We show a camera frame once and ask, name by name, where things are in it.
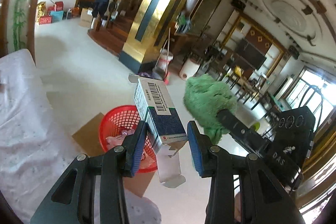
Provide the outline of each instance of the bright window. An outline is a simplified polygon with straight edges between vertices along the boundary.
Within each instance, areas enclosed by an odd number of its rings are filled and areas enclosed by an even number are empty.
[[[312,85],[316,85],[321,89],[324,97],[323,103],[321,95],[314,89],[309,89]],[[299,81],[286,97],[286,101],[292,109],[299,107],[301,100],[301,106],[306,105],[314,114],[316,119],[314,130],[316,130],[328,117],[336,104],[336,85],[309,70],[304,70],[301,73]],[[322,116],[320,123],[317,124],[320,118],[321,107]]]

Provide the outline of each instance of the gold pillar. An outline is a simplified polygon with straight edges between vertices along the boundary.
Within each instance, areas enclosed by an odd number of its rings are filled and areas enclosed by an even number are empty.
[[[143,0],[119,60],[134,73],[153,67],[182,0]]]

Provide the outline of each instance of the green fluffy duster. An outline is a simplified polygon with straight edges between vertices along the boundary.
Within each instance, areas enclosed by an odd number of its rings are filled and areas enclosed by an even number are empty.
[[[210,75],[190,77],[186,82],[184,105],[197,120],[204,133],[210,137],[213,144],[218,144],[223,134],[229,133],[217,121],[217,113],[222,109],[236,111],[237,99],[229,86],[215,81]]]

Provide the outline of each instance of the white cloth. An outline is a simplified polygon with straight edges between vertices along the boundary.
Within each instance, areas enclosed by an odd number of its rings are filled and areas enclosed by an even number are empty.
[[[23,223],[29,223],[79,153],[72,138],[54,121],[29,51],[0,58],[0,190]],[[150,200],[127,190],[125,196],[130,223],[161,222],[159,210]],[[97,218],[99,206],[95,206]]]

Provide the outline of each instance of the brown cardboard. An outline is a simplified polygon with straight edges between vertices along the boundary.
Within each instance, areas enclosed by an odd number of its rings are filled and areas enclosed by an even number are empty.
[[[83,148],[89,157],[99,156],[104,153],[98,136],[99,125],[103,117],[104,114],[99,113],[72,135],[73,139]],[[133,194],[142,197],[154,173],[137,173],[134,178],[124,178],[124,187]]]
[[[93,17],[92,17],[92,8],[82,9],[82,14],[81,14],[81,20],[79,22],[79,26],[90,28],[91,23],[92,23]]]

